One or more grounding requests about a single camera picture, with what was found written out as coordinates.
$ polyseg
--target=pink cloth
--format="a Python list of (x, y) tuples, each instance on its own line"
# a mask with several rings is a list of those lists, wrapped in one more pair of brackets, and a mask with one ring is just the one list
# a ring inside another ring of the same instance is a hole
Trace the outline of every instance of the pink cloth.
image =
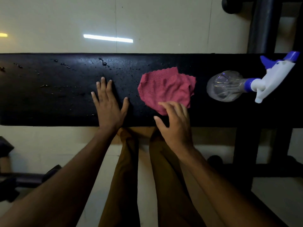
[(167, 68), (142, 75), (138, 92), (142, 101), (161, 115), (166, 110), (158, 102), (175, 101), (190, 108), (196, 77), (179, 74), (178, 68)]

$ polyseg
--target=person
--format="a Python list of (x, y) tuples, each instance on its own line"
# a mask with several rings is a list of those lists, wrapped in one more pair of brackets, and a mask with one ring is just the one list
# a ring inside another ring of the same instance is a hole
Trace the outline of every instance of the person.
[[(34, 189), (0, 218), (1, 227), (76, 226), (92, 190), (104, 155), (127, 114), (112, 92), (112, 81), (97, 82), (98, 99), (92, 98), (99, 129), (92, 140), (49, 180)], [(169, 127), (155, 116), (157, 129), (150, 139), (150, 157), (156, 185), (158, 225), (206, 226), (193, 206), (179, 161), (203, 189), (227, 227), (278, 226), (249, 202), (231, 183), (210, 167), (194, 148), (187, 109), (176, 102), (160, 102), (168, 113)], [(137, 206), (138, 141), (126, 129), (99, 226), (140, 226)]]

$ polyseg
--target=leg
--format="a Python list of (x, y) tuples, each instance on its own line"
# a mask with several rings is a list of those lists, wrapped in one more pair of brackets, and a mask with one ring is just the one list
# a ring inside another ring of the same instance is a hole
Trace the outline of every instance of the leg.
[(123, 147), (99, 227), (140, 226), (137, 205), (138, 140), (125, 129), (122, 129), (120, 137)]
[(149, 154), (158, 202), (158, 225), (206, 226), (191, 202), (177, 156), (159, 130), (150, 139)]

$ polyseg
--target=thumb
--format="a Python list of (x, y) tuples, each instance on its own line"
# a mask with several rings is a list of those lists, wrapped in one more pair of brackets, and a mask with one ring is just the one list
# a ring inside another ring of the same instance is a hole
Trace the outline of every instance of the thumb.
[(125, 116), (127, 114), (128, 106), (129, 106), (128, 97), (125, 97), (123, 100), (122, 108), (121, 108), (121, 114), (123, 116), (123, 119), (125, 118)]
[(161, 132), (164, 131), (164, 129), (167, 129), (163, 121), (158, 116), (154, 116), (154, 120), (156, 121), (156, 125)]

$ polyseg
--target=beige floor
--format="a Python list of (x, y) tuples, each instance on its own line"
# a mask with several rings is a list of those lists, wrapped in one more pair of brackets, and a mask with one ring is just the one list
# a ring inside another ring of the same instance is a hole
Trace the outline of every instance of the beige floor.
[[(1, 0), (0, 53), (245, 53), (251, 3), (238, 15), (226, 14), (221, 0)], [(291, 50), (297, 4), (285, 4), (276, 52)], [(83, 34), (133, 39), (133, 43), (83, 38)], [(151, 128), (140, 134), (138, 206), (141, 226), (157, 226), (154, 180), (148, 153)], [(94, 127), (7, 127), (13, 171), (45, 173), (66, 164), (93, 136)], [(293, 134), (290, 152), (303, 162), (302, 130)], [(235, 128), (195, 128), (194, 142), (205, 158), (217, 154), (231, 163)], [(258, 163), (266, 163), (273, 133), (262, 132)], [(97, 226), (121, 151), (113, 140), (78, 226)], [(207, 226), (223, 226), (203, 192), (183, 167), (191, 198)], [(296, 179), (255, 179), (253, 191), (289, 226), (301, 226), (302, 184)], [(0, 215), (10, 204), (0, 203)]]

